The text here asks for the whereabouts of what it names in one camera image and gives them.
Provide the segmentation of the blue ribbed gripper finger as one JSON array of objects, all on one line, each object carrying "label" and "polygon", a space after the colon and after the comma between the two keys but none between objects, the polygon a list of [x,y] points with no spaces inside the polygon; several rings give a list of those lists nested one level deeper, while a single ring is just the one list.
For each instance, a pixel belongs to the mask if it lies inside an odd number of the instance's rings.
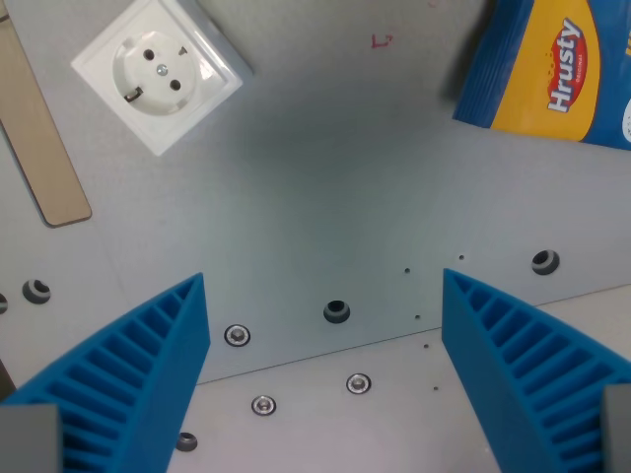
[{"label": "blue ribbed gripper finger", "polygon": [[5,403],[57,407],[65,472],[165,472],[210,344],[197,273],[85,339]]},{"label": "blue ribbed gripper finger", "polygon": [[442,341],[501,471],[603,471],[601,397],[629,381],[628,360],[450,269]]}]

